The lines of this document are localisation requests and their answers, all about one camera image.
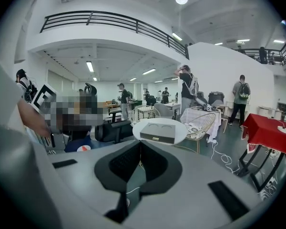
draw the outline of white ceiling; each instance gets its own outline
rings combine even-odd
[[[153,83],[165,78],[174,78],[177,64],[169,58],[159,58],[142,49],[124,43],[110,44],[69,44],[59,48],[49,48],[46,54],[59,62],[80,81]],[[88,70],[87,61],[91,61],[94,72]],[[147,75],[144,72],[156,69]]]
[[[172,22],[173,30],[189,42],[223,42],[250,39],[243,48],[281,49],[273,40],[286,41],[284,25],[266,0],[188,0],[179,5],[175,0],[135,0],[158,10]]]

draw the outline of red tablecloth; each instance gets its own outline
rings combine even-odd
[[[256,145],[263,145],[286,154],[286,134],[278,130],[286,123],[264,116],[250,114],[243,126],[242,139],[248,138],[247,151],[252,153]]]

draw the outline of red table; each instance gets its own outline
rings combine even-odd
[[[248,167],[253,161],[253,159],[256,157],[262,146],[270,148],[268,155],[266,156],[265,160],[258,168],[258,170],[250,174],[250,177],[252,178],[258,192],[260,192],[269,182],[269,180],[277,170],[280,162],[282,161],[284,154],[286,154],[286,134],[279,131],[277,128],[278,126],[284,126],[286,128],[286,123],[275,119],[269,119],[267,117],[256,114],[250,114],[243,124],[244,129],[242,139],[248,138],[248,145],[246,151],[239,159],[239,162],[242,164],[243,168],[238,172],[238,176],[242,177],[249,173]],[[269,176],[260,186],[255,177],[255,174],[263,167],[270,153],[272,152],[272,149],[280,151],[281,154]],[[249,159],[248,163],[245,164],[243,162],[244,157],[248,153],[252,152],[254,152],[252,157]]]

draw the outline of white backpack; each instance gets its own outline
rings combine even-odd
[[[185,85],[186,85],[187,89],[189,90],[190,95],[197,97],[198,87],[199,87],[197,78],[195,78],[193,76],[193,74],[189,74],[189,75],[191,76],[192,80],[190,81],[189,86],[186,83],[185,83]]]

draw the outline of wicker chair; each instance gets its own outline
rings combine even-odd
[[[159,111],[155,109],[153,106],[142,105],[135,107],[131,111],[129,115],[129,120],[131,121],[132,126],[134,126],[141,119],[152,119],[159,117],[161,117]]]
[[[210,129],[216,119],[214,113],[204,114],[194,120],[185,123],[188,135],[186,139],[194,140],[197,142],[197,153],[200,152],[199,140],[204,137],[206,132]]]

